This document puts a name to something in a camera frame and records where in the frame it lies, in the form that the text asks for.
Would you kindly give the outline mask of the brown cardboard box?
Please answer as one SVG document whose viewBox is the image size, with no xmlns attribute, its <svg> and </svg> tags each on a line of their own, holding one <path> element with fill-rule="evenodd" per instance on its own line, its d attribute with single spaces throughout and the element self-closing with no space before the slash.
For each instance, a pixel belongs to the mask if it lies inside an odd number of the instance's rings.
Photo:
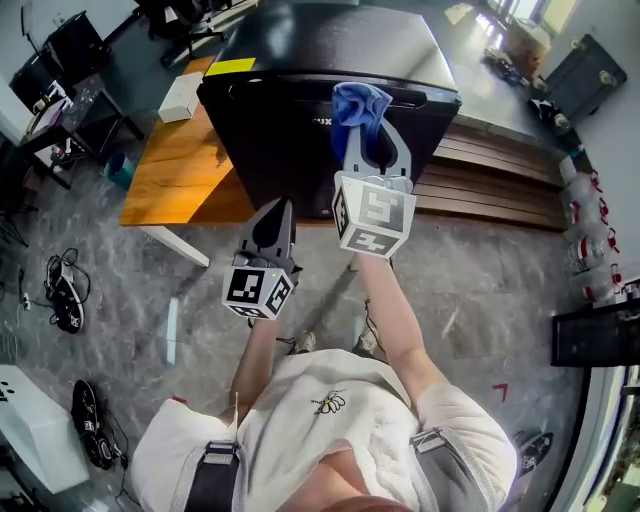
<svg viewBox="0 0 640 512">
<path fill-rule="evenodd" d="M 550 48 L 551 37 L 539 25 L 520 18 L 514 18 L 509 24 L 504 53 L 523 76 L 534 76 Z"/>
</svg>

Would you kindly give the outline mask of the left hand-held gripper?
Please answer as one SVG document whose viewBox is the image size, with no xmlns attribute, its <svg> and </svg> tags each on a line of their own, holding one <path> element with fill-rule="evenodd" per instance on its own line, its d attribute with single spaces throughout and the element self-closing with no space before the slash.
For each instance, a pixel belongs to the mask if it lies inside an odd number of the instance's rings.
<svg viewBox="0 0 640 512">
<path fill-rule="evenodd" d="M 302 268 L 293 261 L 278 264 L 259 256 L 287 259 L 294 241 L 290 198 L 274 199 L 256 211 L 241 230 L 243 252 L 234 255 L 225 271 L 222 304 L 247 319 L 275 320 L 297 286 Z"/>
</svg>

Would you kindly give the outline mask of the person's left forearm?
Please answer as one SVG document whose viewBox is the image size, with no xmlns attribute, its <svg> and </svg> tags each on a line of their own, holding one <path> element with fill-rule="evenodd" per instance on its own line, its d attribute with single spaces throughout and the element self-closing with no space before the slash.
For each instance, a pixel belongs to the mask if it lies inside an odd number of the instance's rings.
<svg viewBox="0 0 640 512">
<path fill-rule="evenodd" d="M 229 397 L 239 424 L 271 380 L 278 334 L 277 320 L 257 320 L 251 329 Z"/>
</svg>

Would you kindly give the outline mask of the white cardboard box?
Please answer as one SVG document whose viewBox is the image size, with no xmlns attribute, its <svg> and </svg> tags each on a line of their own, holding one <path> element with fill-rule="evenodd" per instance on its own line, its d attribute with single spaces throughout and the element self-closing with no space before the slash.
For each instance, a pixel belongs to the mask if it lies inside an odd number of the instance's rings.
<svg viewBox="0 0 640 512">
<path fill-rule="evenodd" d="M 193 72 L 175 78 L 166 94 L 158 116 L 164 124 L 191 119 L 199 99 L 197 89 L 203 79 L 202 72 Z"/>
</svg>

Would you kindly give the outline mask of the black hard case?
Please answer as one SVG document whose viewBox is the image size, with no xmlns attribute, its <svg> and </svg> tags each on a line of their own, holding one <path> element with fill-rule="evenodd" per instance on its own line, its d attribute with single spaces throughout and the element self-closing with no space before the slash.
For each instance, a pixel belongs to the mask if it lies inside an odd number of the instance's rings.
<svg viewBox="0 0 640 512">
<path fill-rule="evenodd" d="M 577 125 L 627 81 L 627 74 L 590 35 L 571 41 L 571 51 L 544 79 L 555 107 Z"/>
</svg>

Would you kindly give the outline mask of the person's right forearm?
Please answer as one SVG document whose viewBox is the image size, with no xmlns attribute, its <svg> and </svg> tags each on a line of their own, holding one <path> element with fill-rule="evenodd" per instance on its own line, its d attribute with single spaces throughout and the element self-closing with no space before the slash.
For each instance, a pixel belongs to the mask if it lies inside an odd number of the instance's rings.
<svg viewBox="0 0 640 512">
<path fill-rule="evenodd" d="M 446 384 L 447 379 L 426 352 L 418 320 L 391 264 L 364 253 L 357 253 L 356 261 L 382 349 L 416 406 L 426 389 Z"/>
</svg>

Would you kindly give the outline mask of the black mini fridge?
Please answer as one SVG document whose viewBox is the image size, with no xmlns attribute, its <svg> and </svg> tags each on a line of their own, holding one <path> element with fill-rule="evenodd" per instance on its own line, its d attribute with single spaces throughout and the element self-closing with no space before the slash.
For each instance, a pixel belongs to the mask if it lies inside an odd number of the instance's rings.
<svg viewBox="0 0 640 512">
<path fill-rule="evenodd" d="M 266 0 L 244 16 L 198 97 L 252 204 L 287 196 L 307 218 L 331 214 L 332 90 L 359 82 L 388 93 L 385 118 L 417 180 L 461 98 L 425 18 L 347 3 Z"/>
</svg>

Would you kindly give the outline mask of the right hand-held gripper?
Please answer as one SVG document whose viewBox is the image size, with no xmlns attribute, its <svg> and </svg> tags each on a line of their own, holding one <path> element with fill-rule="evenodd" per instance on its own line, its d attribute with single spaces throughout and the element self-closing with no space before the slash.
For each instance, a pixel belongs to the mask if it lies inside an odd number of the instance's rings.
<svg viewBox="0 0 640 512">
<path fill-rule="evenodd" d="M 390 159 L 384 173 L 359 173 L 361 126 L 349 128 L 342 164 L 334 177 L 331 202 L 342 249 L 383 259 L 391 258 L 409 238 L 416 197 L 411 193 L 411 153 L 397 129 L 386 118 L 381 128 L 388 139 Z"/>
</svg>

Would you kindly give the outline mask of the large glass window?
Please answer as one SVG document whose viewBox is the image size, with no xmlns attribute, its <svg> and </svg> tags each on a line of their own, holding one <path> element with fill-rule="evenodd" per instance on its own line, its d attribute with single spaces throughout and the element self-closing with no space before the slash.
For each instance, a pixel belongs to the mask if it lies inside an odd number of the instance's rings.
<svg viewBox="0 0 640 512">
<path fill-rule="evenodd" d="M 614 381 L 611 397 L 604 431 L 588 443 L 595 452 L 582 464 L 585 473 L 567 512 L 640 512 L 640 366 Z"/>
</svg>

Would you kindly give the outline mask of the stack of wooden planks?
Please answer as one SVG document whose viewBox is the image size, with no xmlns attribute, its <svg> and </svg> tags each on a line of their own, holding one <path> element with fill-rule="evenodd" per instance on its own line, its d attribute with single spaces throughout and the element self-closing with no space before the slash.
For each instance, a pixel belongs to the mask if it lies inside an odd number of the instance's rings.
<svg viewBox="0 0 640 512">
<path fill-rule="evenodd" d="M 474 218 L 560 233 L 563 153 L 453 124 L 414 186 L 424 214 Z"/>
</svg>

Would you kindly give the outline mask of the black office chair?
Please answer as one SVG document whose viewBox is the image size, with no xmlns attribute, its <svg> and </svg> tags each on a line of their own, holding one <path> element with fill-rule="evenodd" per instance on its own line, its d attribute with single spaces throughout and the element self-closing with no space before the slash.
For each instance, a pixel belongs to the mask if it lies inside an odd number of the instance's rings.
<svg viewBox="0 0 640 512">
<path fill-rule="evenodd" d="M 149 22 L 151 40 L 162 38 L 171 42 L 160 57 L 163 68 L 171 68 L 186 51 L 194 59 L 193 44 L 210 38 L 227 39 L 223 31 L 211 26 L 213 16 L 229 11 L 233 0 L 134 0 Z"/>
</svg>

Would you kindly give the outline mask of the black cabinet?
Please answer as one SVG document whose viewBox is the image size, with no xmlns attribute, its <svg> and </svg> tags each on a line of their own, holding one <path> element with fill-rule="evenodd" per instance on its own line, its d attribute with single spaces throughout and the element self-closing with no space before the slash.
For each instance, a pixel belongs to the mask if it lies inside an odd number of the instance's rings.
<svg viewBox="0 0 640 512">
<path fill-rule="evenodd" d="M 101 38 L 85 11 L 64 20 L 41 49 L 14 74 L 9 87 L 33 111 L 58 84 L 74 98 L 75 85 L 100 71 L 111 58 L 111 46 Z"/>
</svg>

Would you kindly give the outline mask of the black side table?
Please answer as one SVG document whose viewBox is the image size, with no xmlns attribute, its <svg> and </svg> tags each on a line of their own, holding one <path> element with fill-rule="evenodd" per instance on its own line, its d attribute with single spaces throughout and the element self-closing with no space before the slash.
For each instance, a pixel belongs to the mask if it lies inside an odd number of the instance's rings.
<svg viewBox="0 0 640 512">
<path fill-rule="evenodd" d="M 60 149 L 71 145 L 70 161 L 88 159 L 104 165 L 110 158 L 118 131 L 127 129 L 137 140 L 144 134 L 132 117 L 126 115 L 98 74 L 75 85 L 75 95 L 55 102 L 43 101 L 36 109 L 15 156 L 23 171 L 33 170 L 49 176 L 65 189 L 70 184 L 54 173 L 53 162 L 47 164 L 37 156 L 52 146 Z"/>
</svg>

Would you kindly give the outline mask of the blue cleaning cloth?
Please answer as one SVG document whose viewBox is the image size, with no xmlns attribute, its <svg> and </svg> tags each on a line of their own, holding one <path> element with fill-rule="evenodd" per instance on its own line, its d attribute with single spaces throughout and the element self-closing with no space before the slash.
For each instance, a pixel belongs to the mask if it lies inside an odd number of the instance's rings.
<svg viewBox="0 0 640 512">
<path fill-rule="evenodd" d="M 353 127 L 364 129 L 366 155 L 374 155 L 381 121 L 392 100 L 387 92 L 366 83 L 341 82 L 333 87 L 331 145 L 340 162 Z"/>
</svg>

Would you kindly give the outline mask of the wooden table with white legs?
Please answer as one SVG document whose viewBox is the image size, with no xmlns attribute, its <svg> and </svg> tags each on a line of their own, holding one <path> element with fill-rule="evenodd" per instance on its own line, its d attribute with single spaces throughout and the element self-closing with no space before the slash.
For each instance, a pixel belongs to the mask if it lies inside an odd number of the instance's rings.
<svg viewBox="0 0 640 512">
<path fill-rule="evenodd" d="M 242 224 L 253 205 L 202 105 L 188 120 L 157 122 L 137 165 L 120 225 L 138 228 L 200 267 L 209 258 L 172 226 Z"/>
</svg>

